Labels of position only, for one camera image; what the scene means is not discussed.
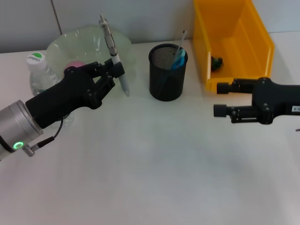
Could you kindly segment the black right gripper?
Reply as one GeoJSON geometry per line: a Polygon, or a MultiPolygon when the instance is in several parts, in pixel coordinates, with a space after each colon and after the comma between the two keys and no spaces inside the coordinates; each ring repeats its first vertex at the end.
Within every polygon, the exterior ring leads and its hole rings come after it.
{"type": "Polygon", "coordinates": [[[214,105],[214,117],[229,116],[231,123],[259,122],[268,125],[277,116],[300,114],[298,85],[277,84],[269,78],[235,78],[231,83],[217,83],[217,94],[229,93],[252,94],[252,106],[214,105]]]}

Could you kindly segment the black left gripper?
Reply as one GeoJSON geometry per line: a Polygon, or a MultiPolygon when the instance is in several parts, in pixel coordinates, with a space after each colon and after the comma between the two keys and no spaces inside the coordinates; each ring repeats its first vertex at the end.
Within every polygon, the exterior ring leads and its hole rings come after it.
{"type": "Polygon", "coordinates": [[[58,84],[25,103],[34,121],[42,129],[78,108],[99,108],[104,97],[115,86],[114,78],[125,74],[122,63],[113,64],[112,59],[104,64],[97,61],[85,64],[76,60],[70,62],[70,67],[58,84]],[[93,78],[96,77],[100,78],[94,82],[93,78]]]}

